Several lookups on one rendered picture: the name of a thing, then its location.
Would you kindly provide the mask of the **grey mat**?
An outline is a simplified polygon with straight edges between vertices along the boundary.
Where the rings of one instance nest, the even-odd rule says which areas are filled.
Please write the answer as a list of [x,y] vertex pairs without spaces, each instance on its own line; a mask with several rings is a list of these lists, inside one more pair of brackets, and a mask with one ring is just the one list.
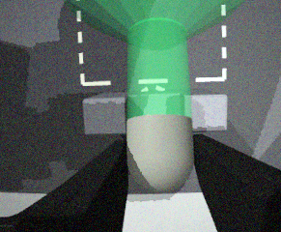
[[[187,40],[190,90],[228,97],[204,134],[281,169],[281,0],[245,0]],[[0,193],[51,193],[120,135],[86,135],[83,100],[125,92],[127,43],[63,0],[0,0]]]

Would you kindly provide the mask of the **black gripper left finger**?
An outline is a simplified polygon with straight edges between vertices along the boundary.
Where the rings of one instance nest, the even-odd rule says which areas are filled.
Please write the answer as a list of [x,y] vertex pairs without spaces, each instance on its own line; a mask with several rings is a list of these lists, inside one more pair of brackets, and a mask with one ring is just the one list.
[[121,139],[23,212],[0,217],[0,232],[122,232],[127,197],[126,141]]

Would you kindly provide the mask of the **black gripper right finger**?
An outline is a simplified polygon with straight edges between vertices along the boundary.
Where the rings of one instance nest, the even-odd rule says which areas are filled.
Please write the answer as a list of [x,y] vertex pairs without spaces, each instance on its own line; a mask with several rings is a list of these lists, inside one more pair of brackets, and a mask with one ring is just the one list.
[[281,169],[193,134],[199,189],[217,232],[281,232]]

